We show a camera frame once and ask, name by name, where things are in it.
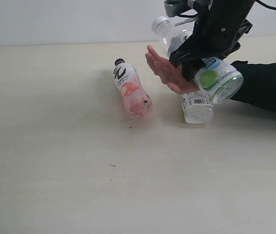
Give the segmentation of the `open bare human hand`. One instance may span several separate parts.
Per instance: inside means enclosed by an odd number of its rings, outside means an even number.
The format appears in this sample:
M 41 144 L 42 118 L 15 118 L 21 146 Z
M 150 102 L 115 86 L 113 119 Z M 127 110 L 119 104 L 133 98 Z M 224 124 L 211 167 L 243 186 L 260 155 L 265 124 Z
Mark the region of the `open bare human hand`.
M 199 90 L 194 81 L 186 81 L 182 76 L 181 67 L 175 68 L 168 59 L 161 57 L 153 46 L 147 46 L 145 58 L 154 75 L 174 93 L 181 95 Z

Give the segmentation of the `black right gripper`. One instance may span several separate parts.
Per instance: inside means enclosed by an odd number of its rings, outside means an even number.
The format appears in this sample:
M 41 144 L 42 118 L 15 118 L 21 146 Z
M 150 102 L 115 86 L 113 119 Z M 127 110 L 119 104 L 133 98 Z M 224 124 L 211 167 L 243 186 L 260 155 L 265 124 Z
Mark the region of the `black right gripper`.
M 182 76 L 192 81 L 206 64 L 203 58 L 226 58 L 239 49 L 237 42 L 252 24 L 246 18 L 253 7 L 252 0 L 190 0 L 197 12 L 193 34 L 169 56 L 174 67 L 181 65 Z

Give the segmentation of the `black sleeved forearm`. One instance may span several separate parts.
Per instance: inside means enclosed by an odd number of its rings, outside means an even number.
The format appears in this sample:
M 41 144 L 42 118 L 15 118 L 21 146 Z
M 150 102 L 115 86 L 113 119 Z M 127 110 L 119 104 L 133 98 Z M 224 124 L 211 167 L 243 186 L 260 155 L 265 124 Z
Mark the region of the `black sleeved forearm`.
M 231 65 L 244 78 L 243 85 L 231 100 L 276 113 L 276 63 L 251 64 L 237 60 Z

